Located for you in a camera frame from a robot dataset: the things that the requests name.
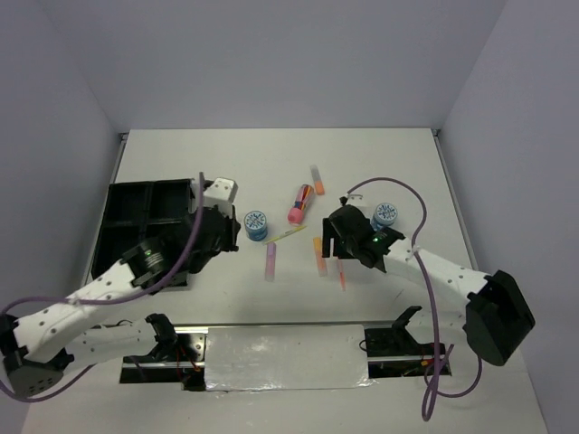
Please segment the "thin yellow pen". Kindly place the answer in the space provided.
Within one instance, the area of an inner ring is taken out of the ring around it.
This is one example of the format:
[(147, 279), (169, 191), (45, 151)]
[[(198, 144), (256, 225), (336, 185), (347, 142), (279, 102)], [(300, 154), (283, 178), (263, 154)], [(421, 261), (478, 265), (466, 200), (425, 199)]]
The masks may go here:
[(280, 241), (282, 239), (285, 239), (285, 238), (287, 238), (287, 237), (289, 237), (289, 236), (291, 236), (299, 231), (303, 231), (306, 228), (307, 228), (306, 225), (296, 226), (288, 231), (285, 231), (277, 236), (274, 236), (272, 238), (269, 238), (269, 239), (263, 241), (262, 244), (267, 245), (267, 244), (275, 243), (275, 242)]

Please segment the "thin orange pen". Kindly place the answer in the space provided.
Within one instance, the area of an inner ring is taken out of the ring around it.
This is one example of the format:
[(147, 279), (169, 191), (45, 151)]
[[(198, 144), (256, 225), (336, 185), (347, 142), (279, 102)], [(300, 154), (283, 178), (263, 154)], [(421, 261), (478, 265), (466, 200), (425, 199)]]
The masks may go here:
[(337, 259), (337, 271), (339, 277), (339, 283), (342, 291), (346, 291), (346, 276), (344, 271), (343, 261), (341, 259)]

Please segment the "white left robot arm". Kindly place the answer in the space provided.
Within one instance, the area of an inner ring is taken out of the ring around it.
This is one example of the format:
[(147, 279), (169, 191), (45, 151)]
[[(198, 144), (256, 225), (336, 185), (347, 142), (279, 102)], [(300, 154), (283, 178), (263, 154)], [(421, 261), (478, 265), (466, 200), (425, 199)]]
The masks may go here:
[(191, 274), (222, 252), (238, 249), (241, 225), (232, 204), (198, 207), (176, 226), (141, 241), (107, 271), (66, 298), (39, 297), (45, 307), (28, 316), (1, 314), (1, 390), (26, 403), (54, 397), (51, 388), (73, 370), (120, 357), (164, 361), (180, 346), (164, 314), (106, 325), (125, 305), (166, 288), (181, 269)]

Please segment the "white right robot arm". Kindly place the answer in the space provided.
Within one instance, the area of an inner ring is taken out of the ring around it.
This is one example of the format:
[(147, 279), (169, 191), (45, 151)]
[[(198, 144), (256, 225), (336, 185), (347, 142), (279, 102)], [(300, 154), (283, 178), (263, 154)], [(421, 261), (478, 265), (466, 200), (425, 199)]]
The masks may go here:
[(322, 256), (355, 259), (368, 269), (415, 285), (430, 283), (434, 295), (465, 315), (463, 330), (470, 349), (494, 366), (505, 365), (536, 325), (516, 280), (507, 272), (486, 274), (415, 248), (395, 229), (374, 230), (353, 205), (322, 220)]

